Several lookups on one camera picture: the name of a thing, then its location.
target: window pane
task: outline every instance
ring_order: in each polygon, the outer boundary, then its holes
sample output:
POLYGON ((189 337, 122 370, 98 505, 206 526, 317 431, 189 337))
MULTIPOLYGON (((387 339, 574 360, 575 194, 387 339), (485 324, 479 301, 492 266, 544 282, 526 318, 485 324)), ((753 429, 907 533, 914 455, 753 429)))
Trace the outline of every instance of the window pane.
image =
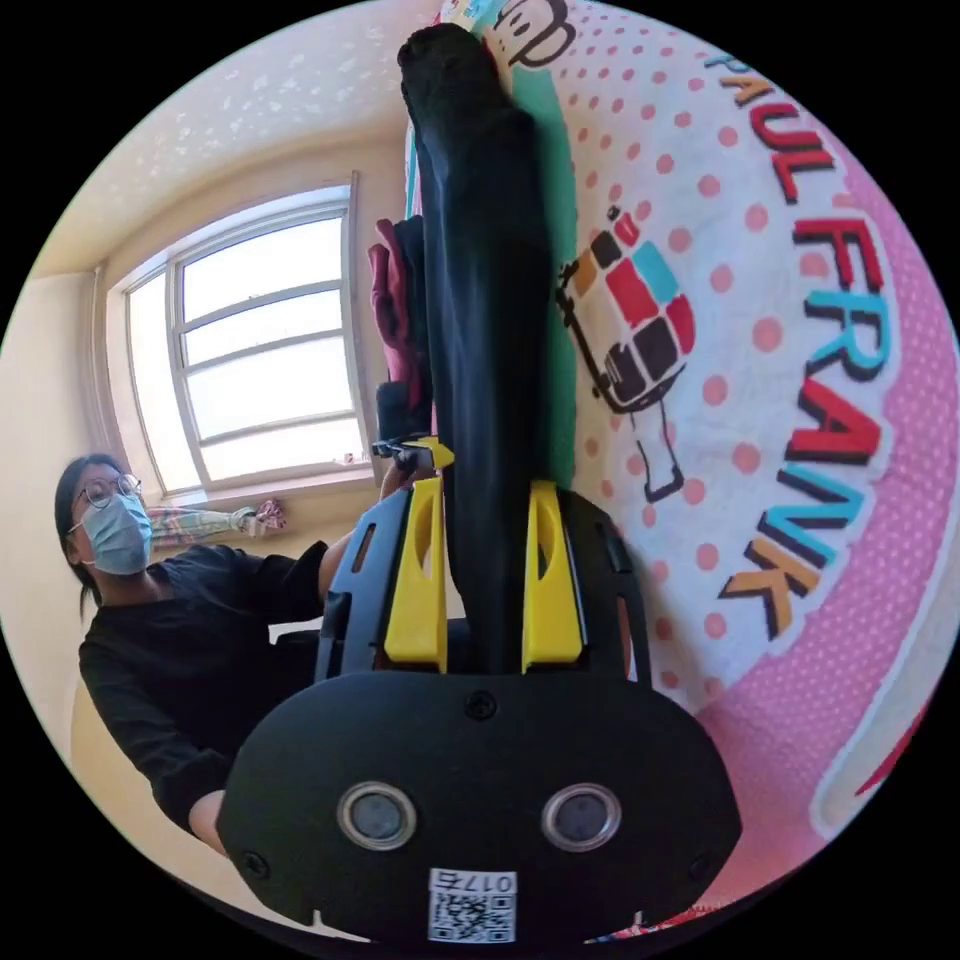
POLYGON ((346 463, 363 457, 356 420, 335 420, 257 433, 203 448, 212 480, 313 463, 346 463))
POLYGON ((167 348, 166 277, 161 274, 129 296, 133 378, 160 479, 166 490, 200 485, 173 392, 167 348))
POLYGON ((201 438, 353 409, 342 336, 229 360, 187 385, 201 438))
POLYGON ((318 220, 235 243, 183 269, 183 318, 305 283, 339 280, 342 219, 318 220))
POLYGON ((203 363, 287 337, 336 330, 342 325, 340 291, 268 303, 197 327, 183 335, 186 362, 203 363))

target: window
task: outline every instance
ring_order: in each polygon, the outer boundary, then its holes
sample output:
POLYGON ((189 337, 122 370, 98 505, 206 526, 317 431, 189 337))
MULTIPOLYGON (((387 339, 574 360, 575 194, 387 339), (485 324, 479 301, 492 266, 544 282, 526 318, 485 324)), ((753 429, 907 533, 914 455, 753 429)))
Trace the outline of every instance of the window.
POLYGON ((349 187, 221 229, 126 293, 138 412, 165 494, 367 460, 349 187))

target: bed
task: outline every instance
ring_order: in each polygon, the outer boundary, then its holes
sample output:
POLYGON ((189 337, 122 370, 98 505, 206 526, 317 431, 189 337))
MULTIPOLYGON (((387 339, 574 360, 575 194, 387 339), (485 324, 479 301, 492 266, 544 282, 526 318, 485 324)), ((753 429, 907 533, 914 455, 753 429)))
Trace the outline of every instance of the bed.
POLYGON ((675 925, 813 856, 922 718, 960 620, 956 338, 876 183, 748 64, 599 3, 440 19, 539 124, 553 479, 639 558, 655 686, 743 815, 675 925))

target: black plastic mount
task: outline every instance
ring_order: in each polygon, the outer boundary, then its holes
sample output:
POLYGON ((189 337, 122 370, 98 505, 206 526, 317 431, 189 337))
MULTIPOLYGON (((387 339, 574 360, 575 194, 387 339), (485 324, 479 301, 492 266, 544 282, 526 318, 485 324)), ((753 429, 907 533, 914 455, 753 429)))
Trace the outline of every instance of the black plastic mount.
POLYGON ((741 832, 723 761, 652 689, 642 597, 610 518, 576 494, 559 499, 584 652, 525 676, 390 669, 382 645, 410 494, 364 515, 328 598, 318 682, 256 728, 227 784, 218 830, 267 907, 454 955, 430 940, 431 870, 515 873, 515 942, 484 945, 510 956, 572 947, 638 911, 662 922, 713 882, 741 832), (416 830, 399 849, 364 849, 338 824, 345 793, 369 781, 413 804, 416 830), (571 853, 542 817, 583 783, 611 791, 622 818, 604 845, 571 853))

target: woman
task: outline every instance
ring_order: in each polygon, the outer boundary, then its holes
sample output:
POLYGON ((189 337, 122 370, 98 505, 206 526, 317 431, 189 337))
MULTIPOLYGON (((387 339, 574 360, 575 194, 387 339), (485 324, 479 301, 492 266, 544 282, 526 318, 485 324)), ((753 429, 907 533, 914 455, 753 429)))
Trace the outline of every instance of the woman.
MULTIPOLYGON (((403 485, 391 465, 383 499, 403 485)), ((313 682, 315 636, 269 643, 272 624, 313 620, 350 536, 298 560, 193 546, 150 563, 140 483, 111 456, 74 460, 57 486, 60 547, 98 610, 80 673, 160 809, 223 854, 216 821, 233 758, 260 720, 313 682)))

